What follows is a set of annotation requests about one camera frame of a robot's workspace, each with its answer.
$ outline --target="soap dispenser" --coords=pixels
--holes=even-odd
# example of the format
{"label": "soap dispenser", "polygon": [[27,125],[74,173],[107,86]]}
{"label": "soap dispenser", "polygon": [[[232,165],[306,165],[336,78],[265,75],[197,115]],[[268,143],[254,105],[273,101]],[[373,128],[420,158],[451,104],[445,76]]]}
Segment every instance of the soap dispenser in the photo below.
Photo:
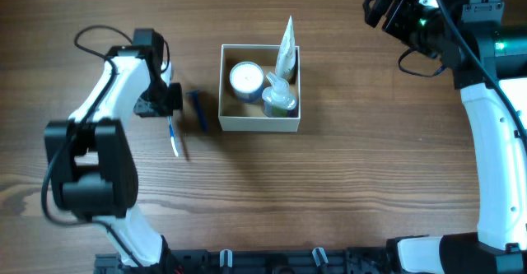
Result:
{"label": "soap dispenser", "polygon": [[270,118],[295,118],[296,97],[289,92],[289,83],[272,72],[267,74],[271,86],[262,93],[263,113]]}

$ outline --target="green light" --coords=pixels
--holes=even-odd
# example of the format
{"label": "green light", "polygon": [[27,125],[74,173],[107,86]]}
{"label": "green light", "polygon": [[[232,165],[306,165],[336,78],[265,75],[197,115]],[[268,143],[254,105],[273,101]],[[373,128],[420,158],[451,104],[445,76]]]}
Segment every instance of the green light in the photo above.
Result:
{"label": "green light", "polygon": [[495,43],[496,49],[503,50],[505,48],[504,43]]}

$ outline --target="box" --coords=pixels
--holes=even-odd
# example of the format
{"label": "box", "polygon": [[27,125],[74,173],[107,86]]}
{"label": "box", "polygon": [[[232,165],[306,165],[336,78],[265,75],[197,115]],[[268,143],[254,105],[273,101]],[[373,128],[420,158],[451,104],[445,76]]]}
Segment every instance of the box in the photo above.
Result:
{"label": "box", "polygon": [[[298,46],[296,46],[295,75],[289,82],[289,90],[298,99],[298,115],[295,118],[269,118],[262,111],[262,100],[256,104],[243,103],[235,97],[231,86],[231,69],[243,61],[258,64],[264,76],[268,72],[274,72],[279,49],[279,45],[222,45],[218,118],[223,131],[296,132],[298,130],[301,117],[300,48]],[[271,86],[267,77],[264,77],[263,85]]]}

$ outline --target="wood surface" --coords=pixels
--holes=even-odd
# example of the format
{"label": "wood surface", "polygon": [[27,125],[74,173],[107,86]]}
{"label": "wood surface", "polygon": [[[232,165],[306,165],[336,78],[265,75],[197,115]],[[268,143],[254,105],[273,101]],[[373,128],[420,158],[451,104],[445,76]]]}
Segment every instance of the wood surface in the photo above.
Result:
{"label": "wood surface", "polygon": [[[363,21],[363,0],[0,0],[0,273],[91,273],[113,253],[91,227],[40,212],[44,127],[87,97],[102,63],[72,44],[83,27],[154,27],[175,79],[204,91],[204,134],[185,101],[175,158],[166,120],[127,129],[138,202],[173,249],[258,250],[382,245],[404,235],[474,231],[478,179],[469,122],[450,72],[397,68],[405,48]],[[292,15],[301,46],[298,133],[218,129],[222,44],[279,44]],[[525,0],[506,0],[525,23]],[[111,32],[82,43],[104,52]],[[415,56],[414,70],[437,62]]]}

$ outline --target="cable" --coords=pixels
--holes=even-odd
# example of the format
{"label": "cable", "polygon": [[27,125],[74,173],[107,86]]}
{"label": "cable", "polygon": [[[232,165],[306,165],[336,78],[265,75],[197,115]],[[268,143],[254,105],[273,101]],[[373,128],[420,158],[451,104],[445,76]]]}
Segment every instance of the cable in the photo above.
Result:
{"label": "cable", "polygon": [[115,78],[117,76],[117,73],[118,73],[117,72],[117,66],[115,65],[115,63],[110,58],[108,58],[107,56],[105,56],[102,53],[98,53],[98,52],[96,52],[96,51],[94,51],[92,49],[86,48],[86,47],[84,47],[84,46],[82,46],[82,45],[80,45],[78,43],[79,38],[83,34],[85,34],[89,30],[94,30],[94,29],[107,29],[107,30],[115,31],[115,32],[119,33],[120,35],[122,35],[128,42],[130,42],[130,44],[132,43],[132,40],[123,31],[115,29],[114,27],[111,27],[111,26],[102,26],[102,25],[88,26],[87,28],[79,31],[77,33],[77,35],[75,36],[75,39],[73,40],[73,43],[75,44],[75,46],[77,48],[79,48],[80,50],[85,51],[87,53],[90,53],[92,55],[95,55],[97,57],[100,57],[100,58],[102,58],[103,60],[105,60],[106,62],[108,62],[110,64],[110,66],[112,68],[111,69],[111,73],[110,73],[110,79],[106,82],[105,86],[100,91],[99,95],[96,97],[96,99],[93,102],[93,104],[87,110],[86,115],[82,118],[81,122],[72,130],[72,133],[68,134],[67,139],[64,142],[64,144],[61,145],[59,150],[54,154],[53,158],[49,162],[48,171],[46,173],[46,176],[44,177],[44,181],[42,183],[42,189],[40,191],[40,204],[42,206],[42,212],[44,213],[44,216],[46,217],[46,219],[48,219],[48,221],[50,221],[51,223],[53,223],[55,225],[76,226],[76,225],[97,224],[97,225],[104,226],[106,231],[109,232],[112,235],[112,237],[114,237],[115,241],[123,249],[123,251],[132,259],[132,261],[135,262],[135,264],[138,267],[142,267],[142,264],[133,255],[133,253],[124,245],[123,241],[115,233],[115,231],[111,227],[111,225],[109,225],[109,224],[107,224],[107,223],[105,223],[103,221],[93,221],[93,220],[91,220],[91,221],[74,221],[74,222],[61,221],[59,219],[54,218],[51,215],[51,213],[49,213],[49,208],[48,208],[49,182],[51,180],[51,174],[53,173],[55,165],[57,164],[57,160],[64,153],[64,151],[66,151],[66,149],[71,146],[72,141],[75,139],[75,137],[77,135],[78,129],[81,128],[84,124],[86,124],[87,120],[93,115],[93,113],[95,113],[97,107],[99,106],[99,103],[102,101],[102,99],[105,97],[105,95],[108,92],[108,90],[110,89],[110,87],[113,85],[114,80],[115,80]]}
{"label": "cable", "polygon": [[166,66],[165,69],[161,70],[161,73],[166,72],[166,70],[168,69],[168,63],[170,63],[170,50],[168,49],[168,43],[166,42],[166,40],[163,41],[165,42],[166,46]]}
{"label": "cable", "polygon": [[516,110],[514,106],[512,105],[511,101],[503,92],[500,85],[497,81],[495,81],[490,74],[488,74],[487,70],[481,62],[479,62],[476,55],[473,53],[473,51],[470,49],[469,45],[465,40],[463,39],[463,36],[460,34],[458,28],[455,26],[454,22],[452,21],[452,18],[450,18],[449,13],[446,10],[445,2],[443,0],[437,0],[437,5],[441,9],[441,13],[443,14],[443,18],[445,19],[446,24],[450,27],[452,33],[454,34],[455,38],[458,40],[459,45],[463,52],[469,56],[470,61],[472,64],[479,69],[483,73],[483,77],[485,80],[491,85],[492,89],[496,92],[496,94],[500,97],[501,101],[509,111],[509,114],[512,117],[512,120],[514,121],[515,126],[518,128],[518,133],[520,134],[520,139],[524,143],[525,153],[527,154],[527,132],[525,131],[525,127],[523,123],[521,122],[520,116],[516,113]]}
{"label": "cable", "polygon": [[445,65],[441,65],[441,67],[439,67],[436,72],[434,72],[433,74],[431,75],[425,75],[425,74],[421,74],[419,72],[412,72],[412,71],[409,71],[408,69],[404,68],[402,65],[401,65],[401,62],[403,61],[403,59],[406,58],[406,56],[408,56],[409,54],[413,53],[417,51],[415,48],[410,48],[410,49],[407,49],[402,55],[401,57],[399,57],[399,60],[398,60],[398,65],[399,65],[399,69],[401,70],[401,72],[406,72],[408,74],[411,74],[413,76],[418,76],[418,77],[435,77],[435,76],[438,76],[440,75],[443,71],[446,70],[446,66]]}

